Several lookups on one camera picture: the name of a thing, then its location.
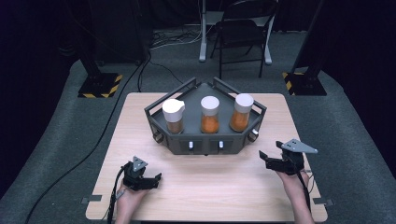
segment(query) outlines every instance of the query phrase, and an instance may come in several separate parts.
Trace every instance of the person's hand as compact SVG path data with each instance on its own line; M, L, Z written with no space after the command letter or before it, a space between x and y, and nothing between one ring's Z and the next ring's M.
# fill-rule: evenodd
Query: person's hand
M295 223L314 223L311 212L309 211L308 205L306 204L304 187L297 175L287 175L285 173L276 172L283 182L283 187L288 195L291 206L293 207L294 221ZM301 176L308 186L309 176L302 170Z
M142 199L149 192L149 189L141 189L134 191L127 188L121 183L117 193L123 192L123 194L117 199L117 218L116 223L130 223L134 211L142 202Z
M276 172L276 173L277 175L279 175L280 179L282 180L286 194L288 195L292 203L293 201L299 199L304 199L305 201L303 184L301 183L297 175L287 175L282 172ZM300 173L305 185L308 186L308 181L309 181L308 174L304 170L302 170Z

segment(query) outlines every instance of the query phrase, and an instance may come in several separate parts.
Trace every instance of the jar lid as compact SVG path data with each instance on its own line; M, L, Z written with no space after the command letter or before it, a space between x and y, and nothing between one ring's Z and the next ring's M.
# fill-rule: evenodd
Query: jar lid
M219 99L214 96L206 96L201 100L202 112L207 116L214 116L219 112Z
M168 99L163 102L163 116L168 122L177 122L182 119L185 109L184 101Z
M251 95L247 93L238 94L235 98L235 109L239 113L247 113L250 111L251 107L253 106L254 99Z

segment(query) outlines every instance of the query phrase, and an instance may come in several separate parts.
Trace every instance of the dark gray tray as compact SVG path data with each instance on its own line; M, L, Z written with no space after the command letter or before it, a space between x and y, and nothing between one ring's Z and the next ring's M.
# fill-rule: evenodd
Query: dark gray tray
M184 130L178 134L169 133L163 111L159 109L150 114L150 110L182 90L186 91L174 98L184 101L185 104ZM229 92L241 93L216 77L213 79L213 84L197 84L196 79L192 78L169 92L145 108L154 140L168 147L174 154L237 154L245 144L254 142L258 137L266 107L255 101L255 106L250 111L249 125L243 132L235 132L229 125L235 98ZM201 100L208 95L219 99L219 131L217 133L202 133L200 129Z

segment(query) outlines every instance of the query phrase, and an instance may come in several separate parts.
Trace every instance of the black cable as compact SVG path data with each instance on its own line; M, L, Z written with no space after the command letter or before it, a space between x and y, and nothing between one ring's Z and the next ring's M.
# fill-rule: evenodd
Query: black cable
M200 36L201 32L195 32L193 29L188 30L186 32L183 31L182 34L180 35L171 35L168 36L166 33L176 33L176 32L158 32L158 33L154 33L154 40L152 41L152 44L150 45L150 49L156 49L162 46L166 46L166 45L176 45L175 43L170 43L170 42L180 42L179 44L187 44L189 42L183 42L183 40L185 39L189 39L189 38L193 38L198 39L198 37Z
M143 71L145 70L146 66L148 65L149 61L151 61L151 53L148 51L148 60L146 61L145 65L143 65L142 70L140 70L139 76L137 77L137 91L142 92L141 87L143 85Z
M129 83L129 81L131 80L131 78L134 76L134 74L136 73L136 71L139 69L140 65L136 67L136 69L134 70L134 72L131 74L131 76L128 78L128 80L126 81L125 85L122 87L121 91L120 91L120 95L119 98L117 99L113 110L110 113L110 117L107 120L106 126L104 128L104 130L102 131L102 134L100 135L98 141L96 142L95 146L93 147L93 149L88 153L87 156L85 156L79 163L77 163L75 166L73 166L71 169L69 169L68 171L66 171L63 175L61 175L57 180L55 180L41 195L40 197L37 199L37 201L35 201L35 204L33 205L32 209L30 210L26 220L25 220L25 224L27 224L29 222L30 217L32 216L33 212L35 211L35 208L37 207L37 205L40 203L40 201L44 198L44 196L56 185L58 184L59 181L61 181L65 176L67 176L68 174L70 174L72 171L74 171L77 167L79 167L85 160L87 160L91 154L97 149L97 147L99 146L99 143L102 141L105 132L108 128L108 125L111 121L111 118L113 117L114 111L117 108L117 104L119 103L120 97L122 92L124 91L125 87L127 86L127 84Z
M312 180L312 187L311 187L311 190L309 190L309 193L312 192L312 190L314 189L314 186L315 186L315 178L313 178L313 180Z
M162 68L168 70L168 71L172 74L172 76L173 76L178 82L180 82L181 84L183 84L183 82L180 81L180 79L178 79L178 78L175 76L175 74L174 74L169 68L167 68L167 67L165 67L165 66L163 66L163 65L161 65L161 64L158 64L158 63L153 63L153 62L150 62L150 63L153 64L153 65L160 66L160 67L162 67Z
M117 191L117 184L119 183L119 178L120 175L122 174L122 171L124 171L125 167L121 166L121 169L119 170L119 173L117 174L116 181L114 183L113 191L111 191L111 197L110 197L110 205L108 206L107 209L107 223L111 224L111 221L113 220L113 214L114 214L114 205L116 204L116 191Z
M301 176L300 171L297 169L296 163L287 155L285 157L291 162L291 164L294 167L294 173L297 174L297 177L300 179L301 184L303 185L303 191L304 191L304 196L305 196L305 201L306 205L308 206L309 211L311 212L311 200L309 199L309 191L308 188L305 185L305 182L303 180L303 177Z

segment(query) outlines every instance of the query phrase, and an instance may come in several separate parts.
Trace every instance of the jar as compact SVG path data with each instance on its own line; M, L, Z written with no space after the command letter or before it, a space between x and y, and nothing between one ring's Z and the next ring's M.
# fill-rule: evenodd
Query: jar
M216 133L219 130L219 99L206 96L201 100L201 132Z
M230 120L230 127L236 132L242 132L248 127L248 117L254 99L247 93L238 94L233 104L233 115Z
M170 133L183 132L183 111L184 102L177 99L169 99L163 102L163 116L166 120L166 127Z

